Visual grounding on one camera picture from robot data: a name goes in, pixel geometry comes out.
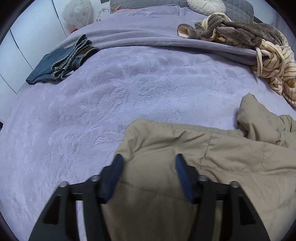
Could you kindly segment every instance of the beige comforter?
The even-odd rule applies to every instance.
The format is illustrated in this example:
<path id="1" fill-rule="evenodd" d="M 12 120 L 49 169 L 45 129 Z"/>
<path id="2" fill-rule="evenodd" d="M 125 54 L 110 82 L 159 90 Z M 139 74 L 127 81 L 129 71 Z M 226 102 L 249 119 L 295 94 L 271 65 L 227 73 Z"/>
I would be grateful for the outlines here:
<path id="1" fill-rule="evenodd" d="M 125 167 L 114 197 L 104 205 L 113 241 L 187 240 L 197 206 L 188 203 L 175 170 L 175 155 L 212 181 L 238 181 L 272 241 L 296 218 L 296 122 L 243 97 L 239 130 L 137 120 L 117 149 Z M 221 205 L 217 208 L 215 238 Z"/>

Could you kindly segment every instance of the bedsheet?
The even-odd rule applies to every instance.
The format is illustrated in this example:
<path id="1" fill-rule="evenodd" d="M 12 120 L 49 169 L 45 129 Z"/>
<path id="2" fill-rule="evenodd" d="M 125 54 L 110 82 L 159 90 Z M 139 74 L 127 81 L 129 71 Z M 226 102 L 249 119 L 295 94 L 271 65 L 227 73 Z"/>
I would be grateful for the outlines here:
<path id="1" fill-rule="evenodd" d="M 27 241 L 58 183 L 98 174 L 132 121 L 235 129 L 241 98 L 249 92 L 269 111 L 296 118 L 295 109 L 248 66 L 192 48 L 102 49 L 60 83 L 25 84 L 0 132 L 6 222 Z"/>
<path id="2" fill-rule="evenodd" d="M 86 34 L 92 45 L 99 49 L 135 45 L 191 47 L 205 52 L 215 52 L 243 64 L 257 63 L 255 50 L 196 39 L 183 39 L 177 35 L 179 24 L 193 25 L 204 18 L 204 15 L 192 11 L 189 7 L 179 6 L 118 11 L 102 21 L 73 32 L 56 48 L 69 47 L 75 44 L 81 35 Z"/>

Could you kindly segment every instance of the round pillow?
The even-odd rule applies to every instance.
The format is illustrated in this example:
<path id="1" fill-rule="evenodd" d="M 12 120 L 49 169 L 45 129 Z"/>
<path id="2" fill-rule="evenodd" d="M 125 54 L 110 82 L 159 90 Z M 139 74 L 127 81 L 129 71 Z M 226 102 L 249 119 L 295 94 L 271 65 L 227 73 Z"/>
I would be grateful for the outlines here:
<path id="1" fill-rule="evenodd" d="M 187 0 L 187 4 L 193 11 L 206 16 L 216 12 L 226 12 L 226 7 L 221 0 Z"/>

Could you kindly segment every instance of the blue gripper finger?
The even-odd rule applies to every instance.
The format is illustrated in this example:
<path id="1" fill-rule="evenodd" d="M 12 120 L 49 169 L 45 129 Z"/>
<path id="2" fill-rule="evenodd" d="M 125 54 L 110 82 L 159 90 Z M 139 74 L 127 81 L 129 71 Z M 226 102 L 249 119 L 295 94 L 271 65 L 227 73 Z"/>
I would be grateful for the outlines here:
<path id="1" fill-rule="evenodd" d="M 117 182 L 123 171 L 123 157 L 117 154 L 110 166 L 103 168 L 100 174 L 99 196 L 107 203 L 113 196 Z"/>

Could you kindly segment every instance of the gray headboard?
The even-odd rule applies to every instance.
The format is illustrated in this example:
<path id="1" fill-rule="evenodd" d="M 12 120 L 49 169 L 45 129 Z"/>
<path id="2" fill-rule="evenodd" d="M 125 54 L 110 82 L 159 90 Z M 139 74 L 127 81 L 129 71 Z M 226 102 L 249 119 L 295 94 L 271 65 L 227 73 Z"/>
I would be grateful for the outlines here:
<path id="1" fill-rule="evenodd" d="M 233 21 L 252 23 L 254 10 L 246 0 L 222 0 L 226 6 L 226 15 Z M 120 9 L 140 9 L 151 6 L 175 4 L 188 7 L 187 0 L 110 0 L 111 7 L 122 4 Z"/>

